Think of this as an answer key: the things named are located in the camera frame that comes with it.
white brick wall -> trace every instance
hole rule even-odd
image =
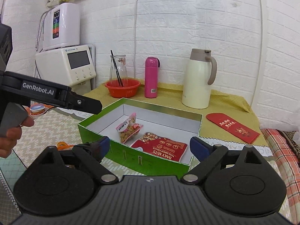
[[[33,76],[35,67],[35,38],[40,17],[47,10],[46,1],[5,1],[3,23],[11,26],[13,38],[13,52],[7,64],[7,71]]]
[[[82,0],[81,43],[96,45],[97,84],[109,77],[110,49],[125,53],[133,76],[135,0]],[[157,56],[159,81],[182,84],[192,48],[211,49],[214,88],[251,102],[260,56],[260,7],[255,0],[138,0],[136,71]]]
[[[268,49],[257,116],[263,128],[293,130],[300,102],[300,1],[267,0]]]

thermos handle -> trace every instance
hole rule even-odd
[[[205,56],[205,60],[211,62],[211,73],[207,84],[210,86],[214,83],[217,75],[217,61],[211,56]]]

red plaid cloth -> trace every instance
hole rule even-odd
[[[281,177],[286,185],[287,198],[294,224],[300,222],[300,169],[298,159],[277,130],[261,130],[269,144]]]

white appliance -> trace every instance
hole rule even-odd
[[[91,91],[89,80],[96,77],[96,72],[88,45],[40,52],[35,60],[43,80],[70,86],[79,95]]]
[[[44,21],[43,50],[79,45],[80,9],[63,3],[49,11]]]
[[[182,103],[195,109],[207,108],[216,74],[217,62],[211,50],[192,49],[184,75]]]

white thermos jug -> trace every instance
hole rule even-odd
[[[192,49],[185,70],[182,103],[195,109],[207,108],[216,74],[217,62],[211,50]]]

